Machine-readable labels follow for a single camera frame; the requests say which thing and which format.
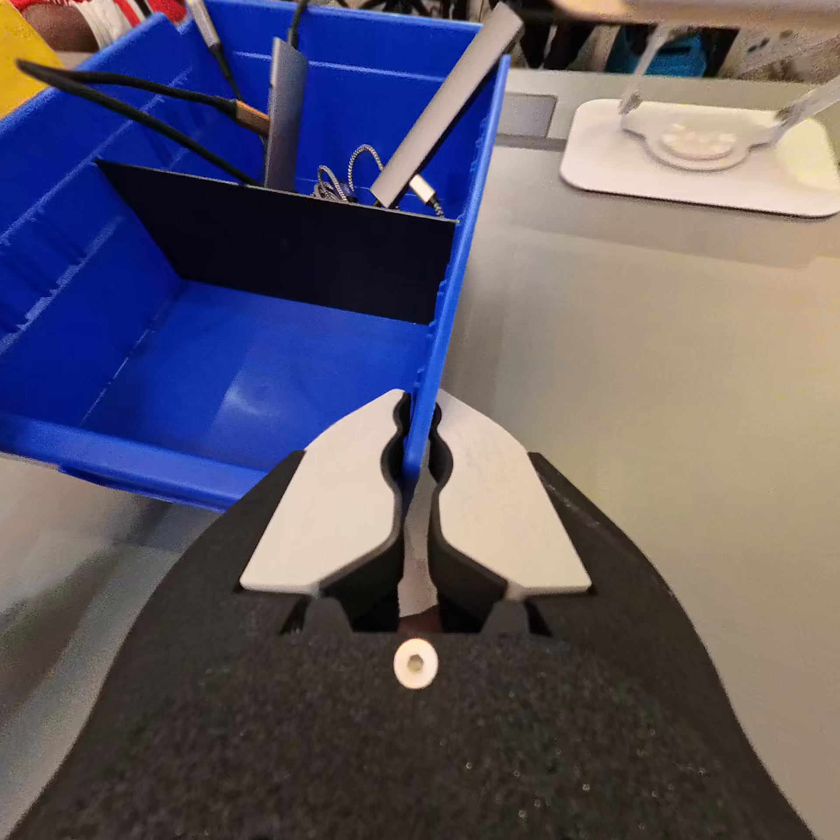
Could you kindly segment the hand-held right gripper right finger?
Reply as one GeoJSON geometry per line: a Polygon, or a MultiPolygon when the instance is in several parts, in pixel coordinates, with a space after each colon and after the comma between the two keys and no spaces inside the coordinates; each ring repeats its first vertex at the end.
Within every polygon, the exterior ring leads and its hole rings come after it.
{"type": "Polygon", "coordinates": [[[430,428],[428,467],[435,483],[428,568],[444,599],[525,602],[591,588],[529,452],[444,391],[430,428]]]}

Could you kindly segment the yellow storage bin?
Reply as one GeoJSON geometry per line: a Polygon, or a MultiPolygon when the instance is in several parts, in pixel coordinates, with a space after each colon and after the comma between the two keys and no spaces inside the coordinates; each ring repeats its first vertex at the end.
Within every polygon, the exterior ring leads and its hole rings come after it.
{"type": "Polygon", "coordinates": [[[60,68],[57,54],[11,2],[1,2],[1,118],[23,106],[47,89],[17,66],[27,60],[49,68],[60,68]]]}

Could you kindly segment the black bin divider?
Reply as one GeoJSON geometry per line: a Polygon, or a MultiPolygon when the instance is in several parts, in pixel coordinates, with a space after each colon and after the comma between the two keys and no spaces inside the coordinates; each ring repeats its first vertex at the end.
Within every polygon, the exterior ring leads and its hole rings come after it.
{"type": "Polygon", "coordinates": [[[98,160],[184,280],[268,298],[431,323],[458,224],[98,160]]]}

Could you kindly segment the book stand with black board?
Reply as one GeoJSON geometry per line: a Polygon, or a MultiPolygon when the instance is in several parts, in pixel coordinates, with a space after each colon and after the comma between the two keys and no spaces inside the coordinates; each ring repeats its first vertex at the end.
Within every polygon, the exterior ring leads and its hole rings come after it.
{"type": "Polygon", "coordinates": [[[838,103],[838,77],[781,110],[645,101],[659,49],[693,28],[830,35],[838,2],[554,2],[599,25],[656,25],[620,99],[580,105],[560,175],[586,192],[800,218],[838,214],[837,163],[817,114],[838,103]]]}

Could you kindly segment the blue storage bin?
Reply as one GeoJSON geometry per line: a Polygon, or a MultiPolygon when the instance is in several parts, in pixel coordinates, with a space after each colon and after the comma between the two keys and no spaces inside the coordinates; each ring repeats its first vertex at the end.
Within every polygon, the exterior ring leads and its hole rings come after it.
{"type": "MultiPolygon", "coordinates": [[[[310,6],[295,190],[351,154],[387,162],[477,24],[310,6]]],[[[289,454],[393,389],[421,468],[507,80],[501,58],[422,169],[458,226],[431,323],[176,275],[98,160],[235,178],[122,115],[47,89],[2,120],[2,456],[224,511],[289,454]]],[[[415,195],[392,210],[437,217],[415,195]]]]}

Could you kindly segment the grey desk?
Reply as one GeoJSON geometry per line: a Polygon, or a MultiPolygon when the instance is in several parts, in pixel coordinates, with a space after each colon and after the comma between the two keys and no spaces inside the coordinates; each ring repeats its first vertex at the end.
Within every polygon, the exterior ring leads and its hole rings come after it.
{"type": "MultiPolygon", "coordinates": [[[[656,565],[753,747],[838,838],[838,217],[578,192],[571,118],[497,136],[443,386],[544,455],[656,565]]],[[[2,458],[2,838],[78,735],[130,623],[218,518],[2,458]]]]}

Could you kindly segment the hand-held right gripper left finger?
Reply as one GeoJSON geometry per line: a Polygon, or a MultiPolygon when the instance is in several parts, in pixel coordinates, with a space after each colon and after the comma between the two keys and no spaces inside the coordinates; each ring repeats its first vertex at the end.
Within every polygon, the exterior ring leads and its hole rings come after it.
{"type": "Polygon", "coordinates": [[[410,402],[390,390],[310,442],[239,578],[244,590],[325,595],[391,547],[402,494],[387,457],[403,441],[410,402]]]}

